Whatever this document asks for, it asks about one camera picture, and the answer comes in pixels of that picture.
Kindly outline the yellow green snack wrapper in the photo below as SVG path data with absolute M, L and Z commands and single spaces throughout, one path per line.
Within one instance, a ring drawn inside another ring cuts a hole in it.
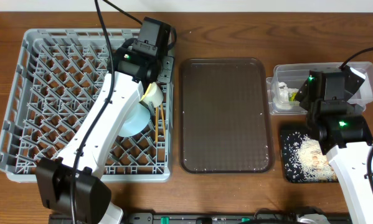
M 288 94 L 288 101 L 289 102 L 296 101 L 295 100 L 296 95 L 297 95 L 297 92 L 289 93 Z

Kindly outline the wooden chopstick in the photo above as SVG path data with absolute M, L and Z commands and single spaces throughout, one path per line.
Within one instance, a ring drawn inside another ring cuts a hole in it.
M 158 145 L 158 136 L 159 136 L 159 110 L 158 107 L 155 107 L 155 143 Z
M 165 123 L 163 103 L 160 104 L 160 112 L 161 112 L 161 118 L 162 118 L 163 136 L 164 136 L 164 139 L 165 139 L 166 138 L 166 123 Z

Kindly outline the white tissue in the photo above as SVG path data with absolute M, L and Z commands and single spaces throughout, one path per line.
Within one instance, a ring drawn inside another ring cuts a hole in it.
M 285 82 L 278 82 L 278 92 L 279 95 L 276 97 L 277 103 L 288 103 L 288 94 L 297 92 L 296 88 L 288 88 Z

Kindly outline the yellow plate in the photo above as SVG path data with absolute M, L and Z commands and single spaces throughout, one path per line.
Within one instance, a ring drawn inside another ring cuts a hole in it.
M 147 87 L 144 95 L 141 98 L 141 101 L 143 101 L 149 95 L 149 92 L 153 89 L 154 84 L 155 84 L 155 82 L 149 84 L 149 86 Z

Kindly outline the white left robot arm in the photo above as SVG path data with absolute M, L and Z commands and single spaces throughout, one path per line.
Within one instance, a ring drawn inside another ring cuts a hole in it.
M 42 158 L 35 171 L 44 207 L 72 223 L 120 223 L 123 211 L 102 182 L 106 160 L 132 110 L 148 98 L 173 60 L 176 29 L 145 17 L 137 38 L 110 50 L 108 72 L 81 127 L 56 159 Z

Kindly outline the white cup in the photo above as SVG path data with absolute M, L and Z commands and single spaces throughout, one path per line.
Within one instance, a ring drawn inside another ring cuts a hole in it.
M 153 108 L 158 107 L 164 100 L 164 94 L 160 86 L 155 82 L 153 89 L 149 92 L 149 95 L 140 101 L 145 106 L 152 105 Z

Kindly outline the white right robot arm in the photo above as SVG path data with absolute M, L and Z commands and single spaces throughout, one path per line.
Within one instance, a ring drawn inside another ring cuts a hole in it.
M 295 100 L 307 111 L 311 139 L 334 170 L 353 223 L 373 223 L 373 136 L 363 108 L 349 100 L 366 76 L 343 65 L 333 72 L 311 70 Z

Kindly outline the light blue bowl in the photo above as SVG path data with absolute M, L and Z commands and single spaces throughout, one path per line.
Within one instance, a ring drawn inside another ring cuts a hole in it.
M 148 125 L 149 120 L 149 110 L 138 103 L 127 116 L 118 135 L 124 138 L 134 136 L 140 133 Z

